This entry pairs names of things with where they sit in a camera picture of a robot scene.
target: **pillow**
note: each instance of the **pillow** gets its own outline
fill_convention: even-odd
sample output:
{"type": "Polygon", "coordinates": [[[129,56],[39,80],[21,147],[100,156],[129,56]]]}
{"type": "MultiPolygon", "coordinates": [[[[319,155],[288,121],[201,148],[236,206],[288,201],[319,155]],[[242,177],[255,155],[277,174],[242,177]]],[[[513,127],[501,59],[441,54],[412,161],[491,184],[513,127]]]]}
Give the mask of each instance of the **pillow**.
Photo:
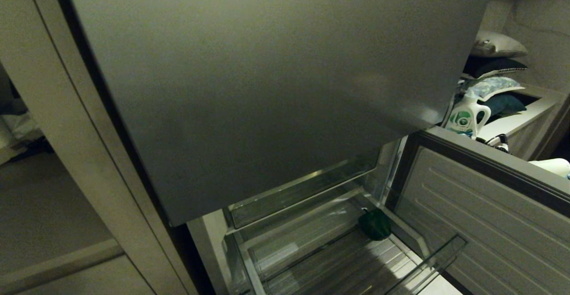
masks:
{"type": "Polygon", "coordinates": [[[473,42],[471,56],[477,57],[521,57],[529,52],[520,42],[501,33],[479,31],[473,42]]]}
{"type": "Polygon", "coordinates": [[[479,100],[487,101],[494,95],[511,92],[512,90],[517,89],[525,88],[512,78],[491,77],[485,78],[484,80],[470,82],[467,91],[472,91],[475,96],[479,96],[479,100]]]}
{"type": "Polygon", "coordinates": [[[479,79],[525,70],[527,66],[509,58],[480,58],[469,56],[465,63],[463,78],[479,79]]]}
{"type": "Polygon", "coordinates": [[[491,109],[491,116],[498,114],[510,115],[527,110],[525,105],[521,103],[517,97],[509,94],[494,96],[482,104],[491,109]]]}

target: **detergent bottle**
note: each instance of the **detergent bottle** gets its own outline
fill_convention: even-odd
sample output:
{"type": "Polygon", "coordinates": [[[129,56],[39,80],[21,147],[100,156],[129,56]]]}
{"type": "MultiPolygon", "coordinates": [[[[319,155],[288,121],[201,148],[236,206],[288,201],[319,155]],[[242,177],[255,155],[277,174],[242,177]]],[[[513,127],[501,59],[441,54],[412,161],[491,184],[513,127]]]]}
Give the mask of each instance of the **detergent bottle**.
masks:
{"type": "Polygon", "coordinates": [[[446,129],[456,133],[464,133],[472,139],[477,138],[481,128],[491,117],[491,109],[485,105],[477,104],[479,96],[468,90],[464,98],[458,102],[449,116],[446,129]],[[483,119],[477,123],[477,114],[483,112],[483,119]]]}

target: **freezer compartment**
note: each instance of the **freezer compartment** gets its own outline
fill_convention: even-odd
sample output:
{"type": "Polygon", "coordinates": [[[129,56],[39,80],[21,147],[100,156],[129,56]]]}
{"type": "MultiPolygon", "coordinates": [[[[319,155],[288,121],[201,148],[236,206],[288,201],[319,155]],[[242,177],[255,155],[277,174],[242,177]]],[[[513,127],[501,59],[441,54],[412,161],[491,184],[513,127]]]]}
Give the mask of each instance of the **freezer compartment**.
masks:
{"type": "Polygon", "coordinates": [[[415,240],[421,257],[394,234],[370,240],[358,218],[376,206],[350,182],[323,194],[320,202],[312,200],[310,207],[298,205],[235,232],[254,293],[417,294],[466,244],[456,236],[430,252],[421,236],[388,210],[393,227],[415,240]]]}
{"type": "Polygon", "coordinates": [[[242,228],[306,198],[365,175],[376,166],[378,154],[378,149],[369,151],[237,202],[228,208],[231,222],[234,228],[242,228]]]}

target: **refrigerator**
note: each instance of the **refrigerator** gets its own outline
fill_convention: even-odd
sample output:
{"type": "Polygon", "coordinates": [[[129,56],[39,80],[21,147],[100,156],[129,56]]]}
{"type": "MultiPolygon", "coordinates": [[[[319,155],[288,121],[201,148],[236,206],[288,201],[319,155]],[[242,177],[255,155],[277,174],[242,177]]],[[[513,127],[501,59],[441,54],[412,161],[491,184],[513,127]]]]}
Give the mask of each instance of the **refrigerator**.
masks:
{"type": "Polygon", "coordinates": [[[568,181],[434,126],[487,0],[60,2],[217,294],[569,293],[568,181]]]}

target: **cabinet door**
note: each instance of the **cabinet door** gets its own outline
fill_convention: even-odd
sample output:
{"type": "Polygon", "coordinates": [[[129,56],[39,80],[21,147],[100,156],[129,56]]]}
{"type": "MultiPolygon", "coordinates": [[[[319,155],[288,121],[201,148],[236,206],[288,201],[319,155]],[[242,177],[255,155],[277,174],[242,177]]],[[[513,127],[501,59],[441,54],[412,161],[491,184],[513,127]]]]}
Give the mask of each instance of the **cabinet door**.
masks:
{"type": "Polygon", "coordinates": [[[70,3],[176,226],[440,122],[487,0],[70,3]]]}
{"type": "Polygon", "coordinates": [[[56,279],[18,295],[154,295],[126,256],[56,279]]]}
{"type": "Polygon", "coordinates": [[[468,241],[447,277],[476,295],[570,293],[570,182],[466,137],[410,136],[387,207],[428,245],[468,241]]]}

